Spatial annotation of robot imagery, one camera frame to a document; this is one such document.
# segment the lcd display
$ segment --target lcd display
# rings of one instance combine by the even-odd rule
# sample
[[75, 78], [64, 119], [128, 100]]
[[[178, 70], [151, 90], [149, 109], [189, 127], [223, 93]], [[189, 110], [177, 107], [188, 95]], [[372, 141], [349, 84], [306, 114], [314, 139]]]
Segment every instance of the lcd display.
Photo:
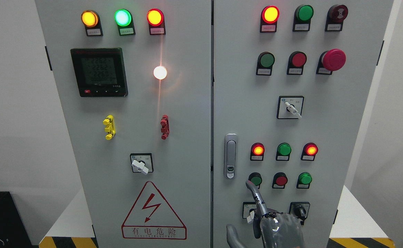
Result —
[[117, 84], [113, 58], [81, 58], [85, 84]]

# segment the orange indicator light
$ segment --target orange indicator light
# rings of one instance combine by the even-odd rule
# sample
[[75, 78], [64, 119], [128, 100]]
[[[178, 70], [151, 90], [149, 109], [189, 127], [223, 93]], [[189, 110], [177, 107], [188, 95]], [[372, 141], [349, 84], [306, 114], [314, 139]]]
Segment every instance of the orange indicator light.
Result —
[[264, 154], [264, 146], [261, 143], [255, 143], [252, 145], [252, 153], [255, 156], [261, 156]]
[[81, 16], [82, 22], [87, 27], [95, 27], [99, 23], [99, 17], [93, 10], [86, 10]]
[[306, 146], [305, 152], [309, 156], [314, 156], [318, 153], [318, 147], [315, 144]]
[[266, 23], [273, 24], [277, 22], [278, 17], [280, 17], [280, 10], [277, 8], [277, 6], [267, 6], [263, 9], [261, 17]]
[[160, 26], [164, 19], [163, 12], [160, 9], [150, 9], [146, 14], [146, 19], [152, 26]]

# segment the green push button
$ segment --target green push button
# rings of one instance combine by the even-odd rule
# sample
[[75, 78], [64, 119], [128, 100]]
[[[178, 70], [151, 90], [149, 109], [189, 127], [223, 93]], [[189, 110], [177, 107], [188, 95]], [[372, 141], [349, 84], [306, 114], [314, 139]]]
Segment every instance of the green push button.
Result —
[[279, 154], [281, 154], [283, 156], [288, 156], [290, 154], [290, 152], [292, 152], [292, 148], [290, 147], [289, 144], [282, 143], [278, 146], [277, 151]]
[[260, 58], [260, 64], [264, 67], [271, 67], [275, 63], [275, 57], [272, 53], [266, 53]]
[[312, 176], [310, 175], [310, 173], [301, 173], [301, 175], [299, 175], [299, 183], [301, 183], [302, 185], [309, 185], [312, 182]]
[[302, 5], [296, 10], [296, 18], [299, 20], [306, 22], [312, 19], [313, 16], [313, 8], [310, 5]]
[[255, 186], [259, 186], [263, 182], [263, 179], [261, 178], [260, 173], [254, 172], [249, 175], [249, 181], [251, 181]]

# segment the switch knob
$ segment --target switch knob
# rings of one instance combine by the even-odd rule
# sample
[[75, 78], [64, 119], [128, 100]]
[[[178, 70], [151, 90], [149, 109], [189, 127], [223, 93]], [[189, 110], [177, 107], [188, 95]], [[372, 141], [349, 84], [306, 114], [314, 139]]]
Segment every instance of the switch knob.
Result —
[[327, 70], [333, 72], [341, 69], [346, 61], [345, 53], [340, 49], [327, 51], [321, 59], [322, 65]]
[[296, 118], [301, 119], [302, 116], [299, 114], [298, 110], [296, 110], [296, 108], [294, 107], [294, 105], [291, 105], [288, 102], [285, 102], [286, 106], [287, 106], [287, 111], [289, 111], [290, 113], [292, 113], [294, 116], [296, 116]]

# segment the white switch handle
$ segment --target white switch handle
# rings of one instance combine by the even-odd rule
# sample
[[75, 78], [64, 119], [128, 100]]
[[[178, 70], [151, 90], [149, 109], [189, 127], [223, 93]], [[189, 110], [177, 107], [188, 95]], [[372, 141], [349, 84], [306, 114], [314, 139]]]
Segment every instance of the white switch handle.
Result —
[[134, 169], [134, 171], [139, 171], [143, 175], [148, 174], [149, 169], [145, 166], [145, 163], [143, 162], [138, 162], [137, 160], [134, 160], [131, 166]]
[[296, 108], [295, 108], [293, 105], [291, 105], [291, 104], [288, 103], [288, 102], [285, 102], [285, 104], [286, 104], [287, 109], [289, 110], [290, 113], [292, 113], [292, 114], [293, 114], [294, 116], [296, 116], [298, 119], [301, 119], [301, 118], [302, 118], [301, 115], [299, 114], [299, 112], [296, 110]]

